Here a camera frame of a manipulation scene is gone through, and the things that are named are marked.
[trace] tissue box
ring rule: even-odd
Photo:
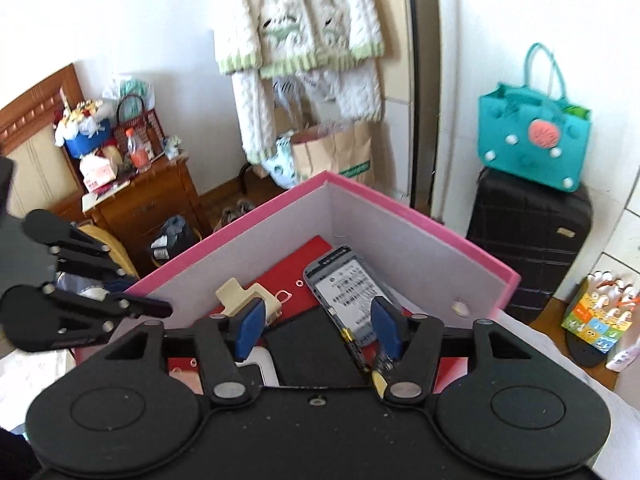
[[[84,176],[84,186],[89,192],[115,180],[118,172],[116,165],[108,158],[97,155],[84,157],[80,162],[80,171]]]

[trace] paper bag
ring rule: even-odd
[[[323,171],[373,186],[371,132],[366,122],[313,126],[291,137],[296,175],[301,182]]]

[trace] smartphone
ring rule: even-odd
[[[313,261],[306,266],[303,276],[334,322],[335,312],[343,325],[338,328],[351,330],[361,347],[376,340],[371,327],[371,300],[383,296],[399,308],[384,283],[349,246],[331,250]]]

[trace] red basket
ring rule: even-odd
[[[140,100],[142,111],[137,117],[133,117],[132,119],[121,123],[120,108],[122,107],[124,101],[131,98]],[[123,155],[127,153],[127,136],[125,135],[125,132],[129,128],[133,128],[138,134],[140,134],[143,142],[151,142],[151,146],[154,150],[154,155],[159,155],[162,152],[164,131],[162,130],[162,126],[160,125],[160,121],[158,120],[156,110],[153,108],[151,110],[146,110],[145,100],[137,94],[125,95],[121,99],[116,110],[116,125],[113,128],[113,136],[116,138],[118,149]]]

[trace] hanging clothes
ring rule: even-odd
[[[335,101],[343,118],[353,121],[382,118],[380,82],[372,59],[343,72],[322,68],[298,72],[294,78],[304,85],[312,100]],[[261,80],[256,69],[235,72],[231,81],[242,148],[250,163],[259,164],[276,153],[273,85]]]
[[[345,118],[380,120],[375,65],[362,63],[385,51],[373,0],[216,1],[216,60],[221,73],[232,74],[249,162],[275,151],[273,99],[261,79],[323,80]]]

